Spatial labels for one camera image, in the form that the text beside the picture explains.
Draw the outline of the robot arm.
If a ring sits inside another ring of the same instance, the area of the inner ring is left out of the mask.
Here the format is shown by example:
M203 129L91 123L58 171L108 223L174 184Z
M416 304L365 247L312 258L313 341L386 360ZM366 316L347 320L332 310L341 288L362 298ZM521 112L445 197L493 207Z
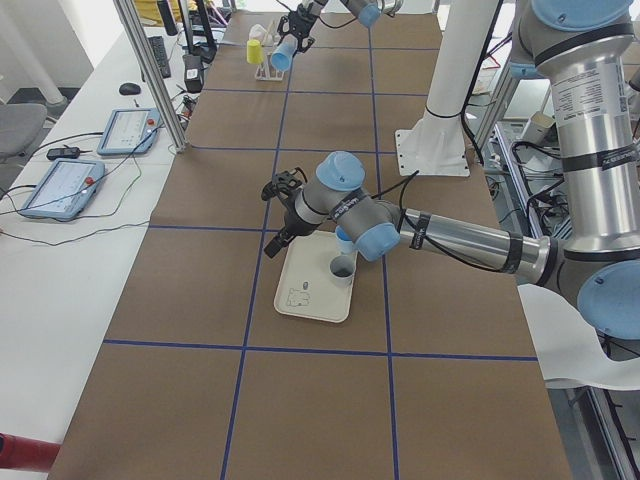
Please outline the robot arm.
M288 41L293 45L293 54L296 54L305 53L315 43L311 30L317 21L334 30L344 28L353 22L359 22L364 27L370 28L382 15L393 17L403 6L403 1L341 1L353 16L352 20L341 25L331 25L322 19L321 14L327 1L301 1L295 9L287 7L282 2L280 4L288 10L288 13L280 18L277 26L280 37L278 45L281 46Z
M330 153L307 177L278 173L262 198L284 207L265 247L274 257L326 222L369 261L400 243L561 295L599 332L639 336L639 148L622 57L635 32L627 1L520 1L508 71L547 79L553 145L518 140L482 172L499 212L483 227L368 193L351 153Z

